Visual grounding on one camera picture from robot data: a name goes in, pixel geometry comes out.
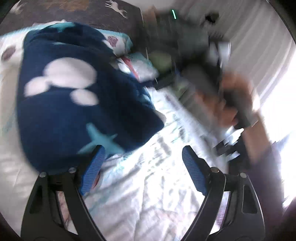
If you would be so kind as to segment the person right hand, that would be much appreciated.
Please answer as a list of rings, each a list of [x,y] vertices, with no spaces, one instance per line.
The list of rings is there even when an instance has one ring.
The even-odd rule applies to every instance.
[[[221,95],[196,92],[195,99],[203,105],[211,120],[218,126],[228,128],[243,124],[243,120],[255,119],[254,88],[242,75],[224,72],[220,82]]]

